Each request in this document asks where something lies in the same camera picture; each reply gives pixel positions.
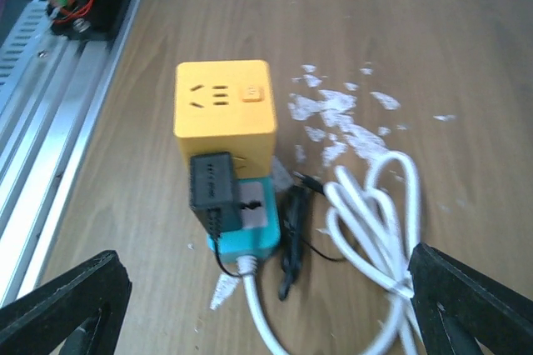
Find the wood grain surface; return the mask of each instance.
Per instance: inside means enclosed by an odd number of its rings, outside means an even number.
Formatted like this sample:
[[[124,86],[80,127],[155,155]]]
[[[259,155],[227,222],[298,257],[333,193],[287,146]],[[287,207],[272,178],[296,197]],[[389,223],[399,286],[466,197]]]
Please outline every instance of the wood grain surface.
[[[410,154],[424,193],[430,245],[533,298],[533,0],[143,0],[68,207],[45,281],[103,249],[116,249],[133,281],[117,354],[267,354],[242,286],[216,311],[219,270],[187,207],[187,173],[172,136],[175,66],[260,58],[271,65],[280,131],[276,155],[289,169],[332,179],[323,142],[293,121],[302,64],[322,86],[360,85],[356,123],[392,133]],[[370,62],[374,73],[360,72]],[[387,111],[371,95],[401,103]],[[453,114],[442,122],[435,115]],[[396,125],[406,130],[396,129]],[[295,144],[307,160],[297,164]],[[351,149],[336,160],[359,178]],[[403,183],[382,182],[401,208]],[[311,239],[336,254],[317,198]],[[286,302],[274,258],[258,278],[266,315],[294,354],[361,352],[387,310],[385,293],[349,264],[308,255]],[[401,353],[396,344],[391,353]]]

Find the plug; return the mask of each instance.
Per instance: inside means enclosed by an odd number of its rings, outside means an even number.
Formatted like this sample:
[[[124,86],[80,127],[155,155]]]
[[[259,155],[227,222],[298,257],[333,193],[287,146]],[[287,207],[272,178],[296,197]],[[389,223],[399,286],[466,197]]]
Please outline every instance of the plug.
[[[293,174],[301,180],[301,184],[314,191],[315,193],[324,195],[324,184],[319,182],[317,178],[308,176],[306,174],[301,174],[299,172],[293,172]]]
[[[207,233],[219,238],[221,233],[240,230],[242,205],[232,155],[196,155],[191,157],[189,170],[189,208]]]

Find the cable connector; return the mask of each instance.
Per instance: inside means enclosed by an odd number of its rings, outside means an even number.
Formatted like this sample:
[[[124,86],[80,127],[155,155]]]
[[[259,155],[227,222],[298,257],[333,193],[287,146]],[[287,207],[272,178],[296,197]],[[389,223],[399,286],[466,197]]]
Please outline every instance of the cable connector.
[[[237,259],[237,266],[239,274],[242,276],[256,274],[257,272],[257,258],[252,255],[244,255]]]
[[[301,180],[301,184],[314,191],[324,195],[324,185],[319,182],[316,178],[308,176],[306,174],[301,174],[299,172],[293,172],[293,174]]]

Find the black cable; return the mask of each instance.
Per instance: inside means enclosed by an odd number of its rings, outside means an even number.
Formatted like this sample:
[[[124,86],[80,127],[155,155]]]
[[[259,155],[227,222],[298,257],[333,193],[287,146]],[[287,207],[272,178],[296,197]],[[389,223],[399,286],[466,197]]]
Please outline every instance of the black cable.
[[[244,278],[246,276],[253,276],[253,272],[249,272],[249,273],[244,273],[244,274],[241,274],[239,272],[237,273],[232,273],[230,272],[229,270],[226,269],[226,267],[224,266],[224,263],[222,263],[222,260],[220,259],[220,248],[218,247],[218,238],[217,239],[213,239],[213,247],[215,249],[214,253],[215,253],[215,259],[217,260],[217,264],[218,264],[218,267],[225,273],[227,274],[228,276],[231,276],[233,278]]]
[[[301,271],[303,248],[306,244],[312,251],[322,258],[331,262],[342,262],[344,258],[328,257],[319,251],[304,237],[304,223],[309,213],[309,205],[313,192],[323,194],[324,187],[313,177],[297,174],[301,179],[301,184],[295,184],[287,191],[281,202],[279,214],[281,219],[281,247],[283,254],[281,257],[281,269],[285,277],[281,281],[278,297],[284,301],[296,282]]]
[[[303,241],[304,244],[306,244],[312,251],[316,253],[316,255],[320,255],[324,259],[330,262],[344,262],[346,261],[346,258],[344,257],[328,257],[325,253],[318,250],[313,244],[308,242],[304,237],[300,237],[300,239]]]

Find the coiled white cable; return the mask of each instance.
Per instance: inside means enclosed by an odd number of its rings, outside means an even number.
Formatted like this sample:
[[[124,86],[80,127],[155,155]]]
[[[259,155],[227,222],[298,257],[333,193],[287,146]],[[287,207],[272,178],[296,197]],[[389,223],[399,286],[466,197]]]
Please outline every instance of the coiled white cable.
[[[405,173],[405,243],[402,242],[401,226],[394,202],[387,193],[377,187],[380,175],[389,163],[394,161],[402,165]],[[338,182],[329,182],[324,186],[324,193],[331,203],[326,214],[326,225],[331,239],[353,266],[390,293],[391,306],[386,321],[363,355],[385,354],[398,334],[405,353],[416,355],[411,328],[418,336],[420,331],[410,301],[414,294],[411,275],[407,270],[412,251],[420,241],[421,194],[416,166],[404,153],[393,151],[387,152],[372,163],[364,188],[343,166],[336,167],[335,174]],[[340,221],[354,235],[370,258],[371,264],[346,241],[341,233]],[[251,266],[249,259],[239,259],[241,273]],[[253,320],[265,344],[274,355],[288,355],[267,325],[254,277],[245,277],[244,285]]]

